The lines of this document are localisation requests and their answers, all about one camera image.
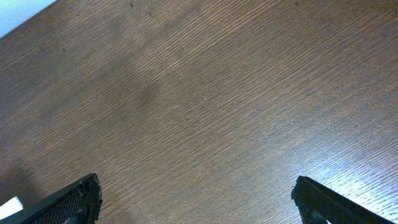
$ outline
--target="textured black grip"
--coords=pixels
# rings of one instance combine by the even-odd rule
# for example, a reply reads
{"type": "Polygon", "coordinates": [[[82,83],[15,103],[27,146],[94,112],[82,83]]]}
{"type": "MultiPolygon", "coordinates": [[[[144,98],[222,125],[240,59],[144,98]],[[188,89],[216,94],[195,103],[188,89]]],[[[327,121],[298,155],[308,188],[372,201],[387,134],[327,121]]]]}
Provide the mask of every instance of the textured black grip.
{"type": "Polygon", "coordinates": [[[307,223],[387,223],[389,220],[319,184],[309,177],[298,177],[292,199],[307,223]]]}
{"type": "Polygon", "coordinates": [[[90,174],[2,220],[4,224],[94,223],[102,204],[102,191],[96,174],[90,174]]]}

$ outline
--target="white object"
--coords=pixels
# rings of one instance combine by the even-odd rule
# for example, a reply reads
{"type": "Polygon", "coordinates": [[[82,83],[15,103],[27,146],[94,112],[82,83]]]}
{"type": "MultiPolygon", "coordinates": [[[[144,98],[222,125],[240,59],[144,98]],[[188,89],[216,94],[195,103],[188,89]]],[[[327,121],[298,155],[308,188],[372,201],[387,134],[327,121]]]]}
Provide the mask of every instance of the white object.
{"type": "Polygon", "coordinates": [[[55,0],[0,0],[0,38],[55,0]]]}
{"type": "Polygon", "coordinates": [[[0,220],[24,209],[18,197],[13,197],[0,207],[0,220]]]}

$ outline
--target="wood grain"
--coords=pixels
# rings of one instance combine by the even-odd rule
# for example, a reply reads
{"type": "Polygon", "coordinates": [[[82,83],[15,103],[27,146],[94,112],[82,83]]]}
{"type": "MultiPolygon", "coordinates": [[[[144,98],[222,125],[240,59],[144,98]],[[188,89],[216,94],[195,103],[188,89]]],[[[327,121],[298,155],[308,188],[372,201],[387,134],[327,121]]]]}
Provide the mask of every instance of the wood grain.
{"type": "Polygon", "coordinates": [[[306,175],[398,222],[397,8],[59,0],[0,40],[0,202],[96,172],[98,223],[300,223],[306,175]]]}

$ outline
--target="black plastic part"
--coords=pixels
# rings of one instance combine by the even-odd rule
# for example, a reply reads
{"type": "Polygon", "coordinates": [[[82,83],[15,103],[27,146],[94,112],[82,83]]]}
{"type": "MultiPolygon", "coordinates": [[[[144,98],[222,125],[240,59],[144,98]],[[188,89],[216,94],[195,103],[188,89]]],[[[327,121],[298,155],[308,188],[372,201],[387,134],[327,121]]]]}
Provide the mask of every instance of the black plastic part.
{"type": "Polygon", "coordinates": [[[55,192],[1,220],[2,224],[92,224],[98,220],[102,191],[96,174],[89,174],[69,186],[55,192]]]}
{"type": "Polygon", "coordinates": [[[298,177],[292,191],[304,224],[387,223],[393,224],[309,177],[298,177]]]}

